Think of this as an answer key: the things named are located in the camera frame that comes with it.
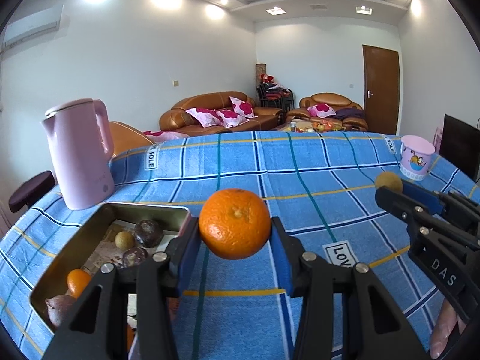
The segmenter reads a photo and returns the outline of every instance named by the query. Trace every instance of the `purple cloth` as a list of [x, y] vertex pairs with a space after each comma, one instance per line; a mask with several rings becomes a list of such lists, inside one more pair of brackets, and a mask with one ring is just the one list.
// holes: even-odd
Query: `purple cloth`
[[359, 117], [365, 119], [365, 114], [361, 109], [358, 108], [340, 108], [336, 111], [336, 115], [332, 115], [334, 119], [344, 120], [347, 117]]

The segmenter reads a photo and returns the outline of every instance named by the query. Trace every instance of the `purple stool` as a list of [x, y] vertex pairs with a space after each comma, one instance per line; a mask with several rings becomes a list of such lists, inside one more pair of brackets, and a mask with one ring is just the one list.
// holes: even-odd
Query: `purple stool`
[[18, 212], [23, 206], [32, 207], [55, 186], [55, 179], [51, 171], [42, 172], [39, 175], [25, 181], [8, 200], [11, 212]]

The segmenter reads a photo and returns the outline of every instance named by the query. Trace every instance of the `mandarin orange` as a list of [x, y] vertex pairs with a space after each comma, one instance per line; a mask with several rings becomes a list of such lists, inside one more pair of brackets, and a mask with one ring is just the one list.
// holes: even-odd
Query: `mandarin orange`
[[78, 299], [90, 280], [90, 275], [81, 269], [71, 271], [67, 276], [67, 286], [71, 295]]
[[198, 221], [207, 247], [218, 257], [239, 260], [258, 252], [270, 236], [270, 213], [253, 192], [215, 192], [202, 207]]
[[131, 345], [134, 343], [134, 338], [135, 338], [135, 332], [130, 327], [130, 325], [127, 325], [127, 350], [129, 352], [131, 349]]

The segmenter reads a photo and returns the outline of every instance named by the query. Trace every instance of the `tv screen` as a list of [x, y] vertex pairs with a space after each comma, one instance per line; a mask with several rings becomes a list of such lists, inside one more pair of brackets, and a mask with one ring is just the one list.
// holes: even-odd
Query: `tv screen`
[[439, 154], [475, 180], [480, 164], [480, 130], [445, 115]]

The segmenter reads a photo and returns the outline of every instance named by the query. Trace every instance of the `tablecloth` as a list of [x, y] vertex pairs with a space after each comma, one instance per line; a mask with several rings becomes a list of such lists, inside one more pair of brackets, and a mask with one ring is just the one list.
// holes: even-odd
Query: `tablecloth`
[[[342, 245], [350, 263], [368, 263], [426, 346], [443, 297], [407, 257], [406, 225], [374, 201], [373, 180], [385, 170], [401, 176], [399, 160], [399, 137], [374, 133], [257, 131], [177, 139], [114, 158], [116, 190], [108, 201], [182, 205], [198, 216], [219, 189], [253, 191], [306, 250], [330, 259], [332, 244]], [[472, 180], [440, 156], [420, 184], [480, 201]], [[30, 307], [29, 294], [96, 209], [69, 210], [56, 187], [0, 243], [0, 319], [30, 360], [41, 358], [51, 333]], [[268, 243], [239, 261], [220, 259], [202, 245], [173, 323], [179, 356], [289, 359], [301, 304], [278, 288]], [[333, 358], [340, 358], [340, 349], [337, 297]]]

